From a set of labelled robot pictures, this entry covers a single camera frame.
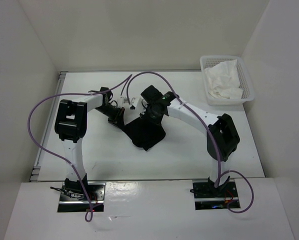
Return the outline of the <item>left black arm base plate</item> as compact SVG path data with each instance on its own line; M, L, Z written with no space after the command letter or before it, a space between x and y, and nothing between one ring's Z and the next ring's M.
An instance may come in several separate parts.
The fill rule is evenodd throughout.
M64 184L62 188L58 188L57 190L60 192L57 208L58 213L85 213L89 210L89 202L84 193L65 190ZM104 211L105 190L105 182L88 182L87 193L93 206L93 212Z

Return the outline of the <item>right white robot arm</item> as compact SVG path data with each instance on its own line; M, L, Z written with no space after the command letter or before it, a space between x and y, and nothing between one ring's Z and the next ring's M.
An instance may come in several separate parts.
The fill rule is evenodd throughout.
M208 182L211 195L219 197L226 191L230 176L228 161L240 142L238 131L230 115L216 115L187 103L173 91L162 94L153 85L141 94L145 101L142 118L160 123L163 116L176 118L206 136L206 148L214 160Z

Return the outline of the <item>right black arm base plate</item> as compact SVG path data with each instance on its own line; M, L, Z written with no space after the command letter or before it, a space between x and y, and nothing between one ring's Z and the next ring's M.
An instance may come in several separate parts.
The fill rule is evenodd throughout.
M192 182L192 188L189 191L193 194L196 210L226 209L228 204L231 209L241 207L234 180L228 180L217 190L212 190L213 186L208 179Z

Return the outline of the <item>black skirt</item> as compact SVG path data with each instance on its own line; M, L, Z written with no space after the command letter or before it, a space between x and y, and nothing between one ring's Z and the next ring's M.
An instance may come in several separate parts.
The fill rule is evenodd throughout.
M140 117L126 124L123 132L136 147L145 151L151 149L166 136L166 132L161 125L154 124Z

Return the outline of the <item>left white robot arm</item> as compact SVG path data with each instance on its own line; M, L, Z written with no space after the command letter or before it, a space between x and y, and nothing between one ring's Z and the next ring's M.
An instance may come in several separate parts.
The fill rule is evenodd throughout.
M107 116L110 124L124 127L125 109L117 103L112 105L112 92L107 87L90 91L75 100L63 99L59 102L54 125L55 133L64 148L69 161L64 190L76 199L83 200L89 195L87 173L83 163L83 137L87 132L88 113L97 110Z

